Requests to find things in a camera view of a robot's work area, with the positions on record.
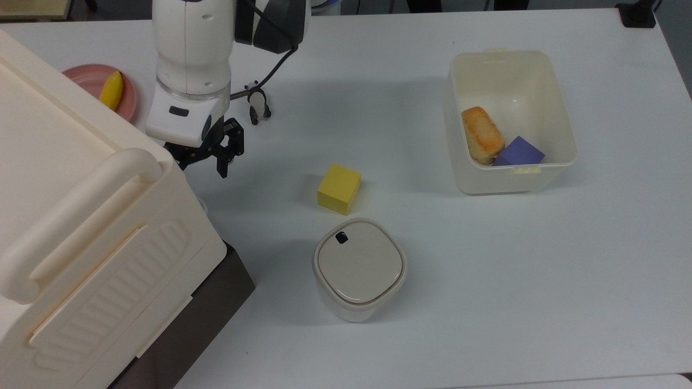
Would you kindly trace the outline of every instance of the round white container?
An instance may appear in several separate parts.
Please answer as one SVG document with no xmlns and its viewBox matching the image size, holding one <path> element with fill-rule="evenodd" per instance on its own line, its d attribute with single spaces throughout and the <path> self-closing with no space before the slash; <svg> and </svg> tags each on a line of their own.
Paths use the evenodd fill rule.
<svg viewBox="0 0 692 389">
<path fill-rule="evenodd" d="M 408 265 L 384 227 L 353 219 L 322 238 L 312 269 L 327 306 L 344 320 L 360 322 L 401 288 Z"/>
</svg>

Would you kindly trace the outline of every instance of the white table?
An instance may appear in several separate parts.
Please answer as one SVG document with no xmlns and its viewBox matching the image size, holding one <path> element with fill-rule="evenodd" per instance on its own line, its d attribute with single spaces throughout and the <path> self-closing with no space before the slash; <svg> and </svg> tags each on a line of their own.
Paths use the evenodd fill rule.
<svg viewBox="0 0 692 389">
<path fill-rule="evenodd" d="M 122 69 L 154 86 L 149 21 L 2 26 L 56 68 Z M 66 37 L 71 37 L 69 46 Z M 452 57 L 551 57 L 577 162 L 530 194 L 457 191 L 441 98 Z M 276 56 L 236 45 L 234 89 Z M 692 102 L 661 30 L 615 9 L 313 18 L 267 85 L 272 118 L 220 179 L 186 171 L 257 290 L 177 388 L 449 388 L 692 371 Z M 330 163 L 363 174 L 350 216 L 316 205 Z M 311 255 L 351 217 L 410 261 L 369 323 L 335 317 Z"/>
</svg>

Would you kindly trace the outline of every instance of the white plastic bin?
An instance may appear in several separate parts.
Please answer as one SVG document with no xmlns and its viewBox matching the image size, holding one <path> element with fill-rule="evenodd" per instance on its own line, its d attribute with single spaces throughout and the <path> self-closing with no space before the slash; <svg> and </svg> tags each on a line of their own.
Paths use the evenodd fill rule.
<svg viewBox="0 0 692 389">
<path fill-rule="evenodd" d="M 535 165 L 486 166 L 468 153 L 461 113 L 480 106 L 505 144 L 521 136 L 545 154 Z M 470 195 L 529 192 L 576 160 L 576 141 L 557 76 L 540 51 L 459 54 L 444 96 L 444 122 L 459 190 Z"/>
<path fill-rule="evenodd" d="M 370 219 L 352 219 L 317 245 L 312 269 L 327 306 L 350 322 L 367 320 L 401 288 L 406 256 L 393 236 Z"/>
</svg>

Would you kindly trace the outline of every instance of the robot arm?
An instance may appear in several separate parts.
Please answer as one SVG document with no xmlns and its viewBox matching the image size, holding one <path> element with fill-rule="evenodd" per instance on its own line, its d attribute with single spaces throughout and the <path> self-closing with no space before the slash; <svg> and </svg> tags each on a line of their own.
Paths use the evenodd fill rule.
<svg viewBox="0 0 692 389">
<path fill-rule="evenodd" d="M 152 11 L 158 60 L 147 134 L 190 150 L 223 127 L 234 40 L 294 51 L 310 15 L 306 0 L 154 0 Z"/>
</svg>

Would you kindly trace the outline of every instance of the container lid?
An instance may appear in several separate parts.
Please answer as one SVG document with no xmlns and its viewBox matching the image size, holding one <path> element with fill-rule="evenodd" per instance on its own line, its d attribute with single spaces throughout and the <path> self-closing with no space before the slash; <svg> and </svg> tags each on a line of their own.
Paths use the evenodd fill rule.
<svg viewBox="0 0 692 389">
<path fill-rule="evenodd" d="M 346 302 L 366 304 L 383 295 L 401 277 L 401 251 L 385 231 L 367 219 L 335 230 L 320 247 L 319 272 Z"/>
</svg>

